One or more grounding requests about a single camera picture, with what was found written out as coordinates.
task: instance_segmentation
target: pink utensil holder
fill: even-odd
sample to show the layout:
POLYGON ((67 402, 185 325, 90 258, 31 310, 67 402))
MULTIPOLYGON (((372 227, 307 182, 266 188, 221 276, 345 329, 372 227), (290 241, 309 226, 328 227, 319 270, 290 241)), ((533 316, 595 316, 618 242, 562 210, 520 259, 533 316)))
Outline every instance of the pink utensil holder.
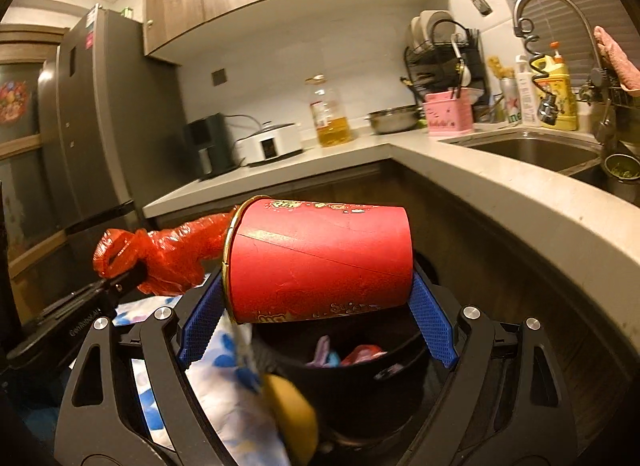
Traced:
POLYGON ((427 94, 424 113, 429 132, 438 135, 462 135, 474 131, 474 116, 466 92, 458 99, 451 99, 451 91, 427 94))

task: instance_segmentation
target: black air fryer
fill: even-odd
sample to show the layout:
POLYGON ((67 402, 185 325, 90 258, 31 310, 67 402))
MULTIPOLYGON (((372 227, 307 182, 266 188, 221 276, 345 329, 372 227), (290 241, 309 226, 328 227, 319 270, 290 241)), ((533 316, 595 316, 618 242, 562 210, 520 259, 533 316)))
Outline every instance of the black air fryer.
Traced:
POLYGON ((201 180, 217 177, 238 167, 224 114, 209 115, 189 123, 185 126, 185 134, 201 180))

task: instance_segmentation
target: refrigerator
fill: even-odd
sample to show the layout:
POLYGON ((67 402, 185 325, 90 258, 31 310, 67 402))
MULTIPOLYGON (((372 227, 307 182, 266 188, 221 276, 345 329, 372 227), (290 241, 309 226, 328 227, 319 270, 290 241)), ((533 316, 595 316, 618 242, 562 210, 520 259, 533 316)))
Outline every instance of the refrigerator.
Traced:
POLYGON ((196 178, 176 69, 143 54, 142 24, 98 6, 44 65, 44 167, 85 282, 105 229, 149 227, 142 208, 196 178))

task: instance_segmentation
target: electrical outlet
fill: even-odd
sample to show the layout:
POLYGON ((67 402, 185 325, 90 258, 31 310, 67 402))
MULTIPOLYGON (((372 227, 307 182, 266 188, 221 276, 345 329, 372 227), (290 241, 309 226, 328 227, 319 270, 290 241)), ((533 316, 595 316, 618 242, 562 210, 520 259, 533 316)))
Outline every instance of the electrical outlet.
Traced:
POLYGON ((220 70, 212 72, 211 80, 213 81, 213 86, 219 86, 220 84, 226 83, 228 81, 226 79, 226 70, 224 68, 220 68, 220 70))

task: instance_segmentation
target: blue gripper pad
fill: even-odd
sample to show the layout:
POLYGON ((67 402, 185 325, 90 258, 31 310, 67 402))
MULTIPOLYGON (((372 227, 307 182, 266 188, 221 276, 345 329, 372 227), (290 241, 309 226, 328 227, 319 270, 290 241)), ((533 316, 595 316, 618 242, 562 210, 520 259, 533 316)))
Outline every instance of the blue gripper pad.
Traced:
POLYGON ((225 311, 223 295, 222 274, 219 274, 184 325, 178 360, 185 369, 204 356, 213 331, 225 311))
POLYGON ((431 356, 449 369, 458 360, 458 354, 453 347, 453 330, 438 302, 417 272, 414 272, 409 309, 414 315, 431 356))

